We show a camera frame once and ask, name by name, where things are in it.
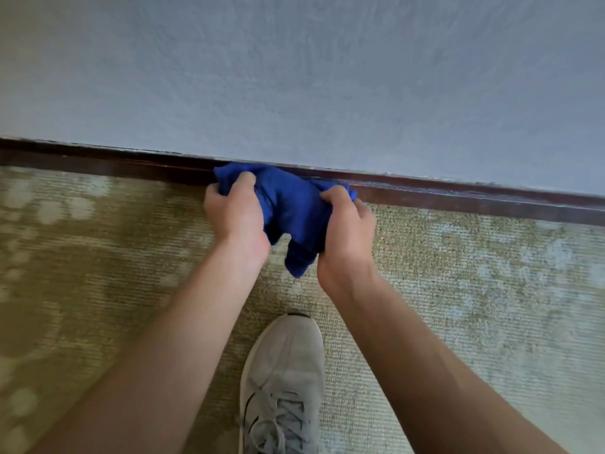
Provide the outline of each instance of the floor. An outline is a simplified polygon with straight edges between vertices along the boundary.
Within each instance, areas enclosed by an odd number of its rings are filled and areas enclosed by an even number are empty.
[[[0,167],[0,453],[25,452],[101,376],[213,243],[203,188]],[[605,445],[605,228],[372,206],[382,273],[482,378],[567,450]],[[274,247],[186,453],[237,451],[239,373],[290,308],[327,355],[322,452],[409,452],[322,293]]]

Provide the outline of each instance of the forearm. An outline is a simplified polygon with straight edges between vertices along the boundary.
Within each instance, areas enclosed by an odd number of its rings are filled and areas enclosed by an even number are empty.
[[[176,453],[262,266],[223,242],[36,453]]]
[[[376,271],[335,297],[415,452],[564,452],[475,375]]]

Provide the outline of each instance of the hand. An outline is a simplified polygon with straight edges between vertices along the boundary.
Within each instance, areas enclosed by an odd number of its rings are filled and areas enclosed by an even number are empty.
[[[216,183],[209,185],[204,210],[217,243],[235,242],[242,250],[252,252],[251,256],[265,262],[271,245],[263,231],[262,209],[254,193],[255,183],[253,173],[242,172],[228,196],[218,193]]]
[[[352,201],[342,186],[321,193],[332,204],[326,250],[317,263],[317,279],[331,298],[353,296],[354,282],[363,283],[375,271],[372,242],[376,219],[359,199]]]

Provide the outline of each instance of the sneaker sole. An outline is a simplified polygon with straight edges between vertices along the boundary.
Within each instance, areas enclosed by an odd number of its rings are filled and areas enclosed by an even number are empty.
[[[246,359],[246,363],[244,365],[244,369],[241,372],[241,379],[239,380],[239,417],[243,417],[244,415],[244,410],[245,410],[245,402],[244,402],[244,395],[242,394],[242,389],[244,388],[243,383],[246,381],[247,377],[248,377],[248,371],[250,371],[250,366],[252,365],[252,359],[254,357],[254,355],[256,354],[256,350],[258,349],[258,346],[260,345],[260,343],[262,342],[262,339],[265,337],[265,335],[267,334],[267,332],[273,327],[273,325],[275,323],[277,323],[279,320],[281,320],[284,317],[288,317],[289,315],[300,315],[301,317],[307,317],[310,318],[311,320],[313,320],[313,322],[315,323],[315,326],[317,327],[317,329],[320,331],[320,326],[317,325],[317,322],[310,316],[308,316],[305,313],[302,312],[298,312],[298,311],[293,311],[293,312],[288,312],[285,313],[283,315],[280,315],[278,318],[276,318],[275,320],[273,320],[267,328],[265,328],[262,333],[260,334],[260,336],[258,337],[258,339],[256,340],[256,342],[254,343],[252,349],[250,349],[250,352],[248,353],[248,357]],[[239,423],[239,450],[238,450],[239,454],[244,454],[244,431],[243,431],[243,427],[241,426],[241,421]]]

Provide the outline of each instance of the person's left hand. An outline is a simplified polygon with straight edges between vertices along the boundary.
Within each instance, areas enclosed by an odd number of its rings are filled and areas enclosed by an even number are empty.
[[[254,193],[256,176],[242,172],[228,196],[218,193],[218,185],[206,189],[204,210],[212,225],[216,242],[235,242],[257,256],[268,257],[270,244],[264,233],[262,209]]]

